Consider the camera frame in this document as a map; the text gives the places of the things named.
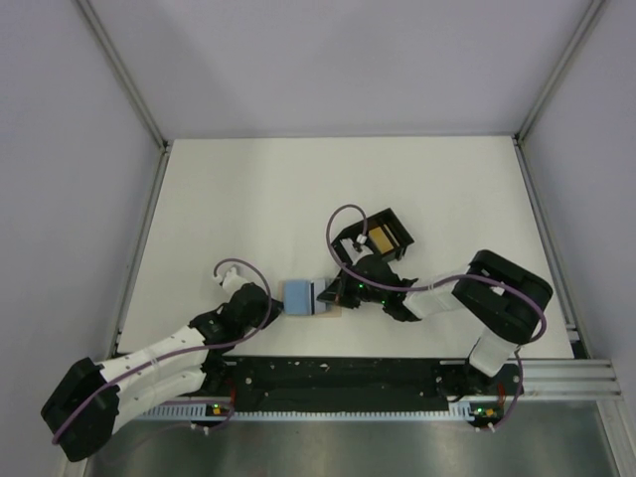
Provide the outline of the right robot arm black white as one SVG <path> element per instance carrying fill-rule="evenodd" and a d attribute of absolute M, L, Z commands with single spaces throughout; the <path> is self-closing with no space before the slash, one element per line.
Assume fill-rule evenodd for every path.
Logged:
<path fill-rule="evenodd" d="M 467 310 L 484 326 L 468 355 L 463 378 L 473 392 L 495 387 L 500 371 L 520 349 L 547 330 L 545 310 L 553 297 L 542 278 L 488 249 L 478 251 L 462 273 L 418 286 L 401 278 L 379 255 L 357 252 L 340 265 L 336 278 L 321 291 L 319 302 L 356 309 L 379 304 L 399 322 L 418 322 L 435 314 Z"/>

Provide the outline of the black card holder box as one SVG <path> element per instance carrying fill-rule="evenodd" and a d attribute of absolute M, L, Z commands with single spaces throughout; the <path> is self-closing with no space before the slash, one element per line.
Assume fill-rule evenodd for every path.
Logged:
<path fill-rule="evenodd" d="M 364 251 L 357 252 L 353 249 L 352 241 L 358 235 L 367 236 L 367 250 L 380 256 L 385 262 L 401 260 L 407 249 L 414 244 L 414 238 L 391 208 L 367 217 L 366 228 L 364 221 L 360 220 L 344 227 L 331 240 L 336 254 L 347 264 L 352 264 L 354 258 Z"/>

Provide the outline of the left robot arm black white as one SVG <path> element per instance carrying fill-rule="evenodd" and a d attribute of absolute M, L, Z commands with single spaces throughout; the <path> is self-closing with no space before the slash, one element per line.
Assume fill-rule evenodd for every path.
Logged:
<path fill-rule="evenodd" d="M 75 362 L 41 410 L 54 444 L 69 461 L 79 462 L 159 404 L 225 390 L 223 355 L 282 311 L 281 301 L 248 282 L 227 302 L 144 349 L 102 362 Z"/>

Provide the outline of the beige card stack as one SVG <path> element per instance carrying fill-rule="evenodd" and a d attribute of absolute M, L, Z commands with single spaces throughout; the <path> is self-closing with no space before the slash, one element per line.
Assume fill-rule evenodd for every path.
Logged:
<path fill-rule="evenodd" d="M 329 278 L 290 279 L 280 283 L 280 301 L 286 316 L 305 318 L 335 318 L 342 315 L 342 309 L 334 304 L 317 299 L 331 284 Z"/>

